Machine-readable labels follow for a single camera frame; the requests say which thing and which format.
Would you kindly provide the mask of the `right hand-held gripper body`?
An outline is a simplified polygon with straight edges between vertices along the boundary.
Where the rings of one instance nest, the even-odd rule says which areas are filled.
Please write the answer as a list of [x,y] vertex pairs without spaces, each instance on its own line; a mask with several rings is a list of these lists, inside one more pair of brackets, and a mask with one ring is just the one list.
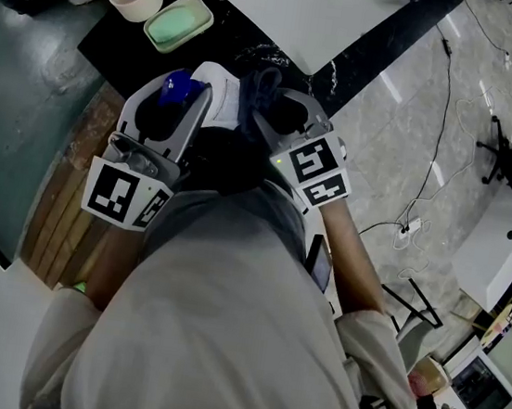
[[267,109],[253,111],[270,162],[303,202],[316,209],[351,194],[344,141],[315,98],[277,90]]

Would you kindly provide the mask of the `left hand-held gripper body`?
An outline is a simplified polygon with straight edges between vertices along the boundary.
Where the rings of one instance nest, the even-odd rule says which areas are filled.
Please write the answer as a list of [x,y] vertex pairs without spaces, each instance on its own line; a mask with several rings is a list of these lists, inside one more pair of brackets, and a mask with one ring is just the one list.
[[175,70],[125,101],[105,152],[93,157],[81,207],[143,232],[187,176],[186,151],[210,110],[209,83]]

